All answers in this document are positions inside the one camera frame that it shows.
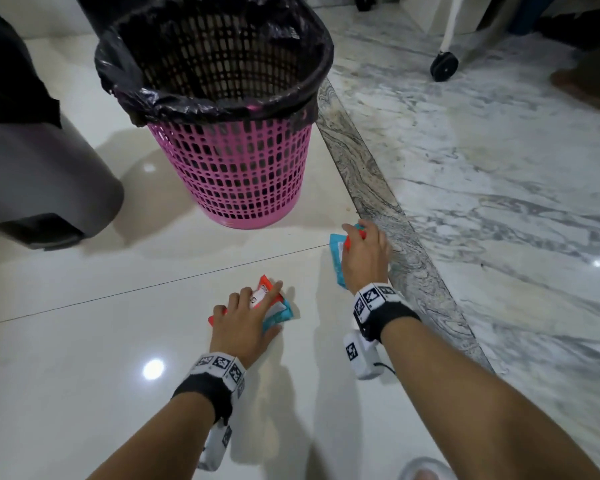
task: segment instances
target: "gray marble threshold strip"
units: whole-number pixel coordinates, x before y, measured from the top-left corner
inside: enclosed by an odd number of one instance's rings
[[[393,286],[419,308],[417,311],[426,325],[493,371],[328,80],[318,92],[318,105],[318,128],[360,217],[375,222],[393,244],[390,273]]]

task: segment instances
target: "hand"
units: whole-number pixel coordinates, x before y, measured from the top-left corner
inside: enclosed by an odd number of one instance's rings
[[[279,281],[253,310],[249,308],[251,288],[242,288],[240,294],[231,293],[228,306],[216,305],[209,352],[238,357],[245,369],[252,366],[282,330],[280,325],[274,325],[262,334],[264,315],[281,289],[282,281]]]
[[[351,247],[342,250],[342,274],[351,293],[356,294],[369,283],[388,283],[387,268],[391,255],[391,245],[386,234],[371,221],[358,222],[367,231],[362,239],[358,229],[350,224],[342,228],[349,234]]]

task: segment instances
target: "white marble floor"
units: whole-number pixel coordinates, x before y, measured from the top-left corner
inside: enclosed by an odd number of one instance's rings
[[[249,371],[220,470],[196,478],[393,479],[417,456],[442,460],[397,380],[362,383],[349,365],[352,297],[336,283],[328,241],[358,215],[320,132],[293,211],[263,230],[224,228],[100,88],[95,44],[29,43],[52,96],[126,195],[114,222],[75,248],[30,251],[0,237],[0,479],[85,478],[208,350],[213,306],[262,274],[285,281],[296,318]],[[165,369],[149,381],[152,359]]]
[[[440,40],[396,5],[320,9],[329,79],[494,369],[600,465],[600,113],[554,90],[571,50]]]

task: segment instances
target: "white slipper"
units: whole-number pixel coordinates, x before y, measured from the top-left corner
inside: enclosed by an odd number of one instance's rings
[[[439,460],[421,456],[407,463],[398,480],[457,480],[453,470]]]

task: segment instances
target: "pink plastic basket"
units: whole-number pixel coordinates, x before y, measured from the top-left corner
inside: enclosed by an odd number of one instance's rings
[[[205,213],[238,229],[273,224],[300,197],[311,126],[286,120],[149,124]]]

